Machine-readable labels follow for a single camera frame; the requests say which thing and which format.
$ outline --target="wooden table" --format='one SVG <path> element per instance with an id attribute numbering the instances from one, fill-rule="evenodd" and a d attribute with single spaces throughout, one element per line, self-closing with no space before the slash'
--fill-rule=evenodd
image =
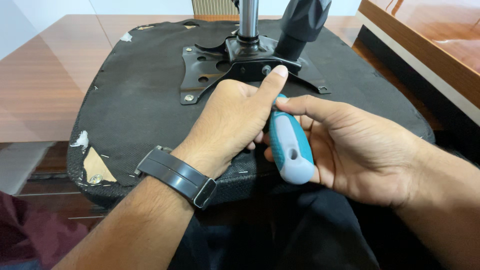
<path id="1" fill-rule="evenodd" d="M 480 1 L 362 0 L 357 17 L 480 125 Z"/>
<path id="2" fill-rule="evenodd" d="M 138 25 L 182 21 L 191 15 L 66 15 L 0 61 L 0 143 L 67 141 L 78 110 L 101 64 L 127 31 Z M 200 15 L 202 20 L 238 20 L 238 15 Z M 260 16 L 278 19 L 280 16 Z M 325 26 L 392 82 L 427 118 L 440 124 L 356 41 L 362 22 L 330 16 Z"/>

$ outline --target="fingernail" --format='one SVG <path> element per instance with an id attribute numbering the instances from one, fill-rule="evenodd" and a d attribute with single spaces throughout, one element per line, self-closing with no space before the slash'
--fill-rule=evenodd
<path id="1" fill-rule="evenodd" d="M 280 103 L 286 103 L 289 100 L 289 98 L 278 97 L 276 98 L 276 100 Z"/>
<path id="2" fill-rule="evenodd" d="M 282 76 L 282 77 L 286 77 L 288 75 L 288 69 L 286 66 L 276 66 L 272 72 L 275 72 L 277 73 L 278 75 Z"/>

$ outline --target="wristwatch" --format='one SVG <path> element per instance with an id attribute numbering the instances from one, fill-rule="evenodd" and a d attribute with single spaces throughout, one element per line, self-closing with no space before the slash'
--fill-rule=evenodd
<path id="1" fill-rule="evenodd" d="M 194 206 L 205 209 L 216 192 L 216 182 L 192 166 L 155 147 L 138 164 L 135 174 L 143 179 L 153 176 L 165 183 Z"/>

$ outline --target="screw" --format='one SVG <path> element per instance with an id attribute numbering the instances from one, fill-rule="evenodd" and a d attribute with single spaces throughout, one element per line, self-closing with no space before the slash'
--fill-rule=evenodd
<path id="1" fill-rule="evenodd" d="M 262 68 L 262 73 L 263 73 L 265 76 L 267 76 L 267 75 L 270 73 L 270 71 L 272 71 L 272 68 L 271 68 L 269 65 L 266 65 L 266 66 L 264 66 L 264 67 Z"/>
<path id="2" fill-rule="evenodd" d="M 103 176 L 101 174 L 95 174 L 87 182 L 89 182 L 90 184 L 98 184 L 102 180 L 103 180 Z"/>

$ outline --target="black pants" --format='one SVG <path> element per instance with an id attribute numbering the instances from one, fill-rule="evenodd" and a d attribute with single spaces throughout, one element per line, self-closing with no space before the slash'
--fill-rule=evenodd
<path id="1" fill-rule="evenodd" d="M 202 226 L 193 217 L 169 269 L 378 269 L 342 195 L 328 189 L 288 195 L 274 220 L 252 229 Z"/>

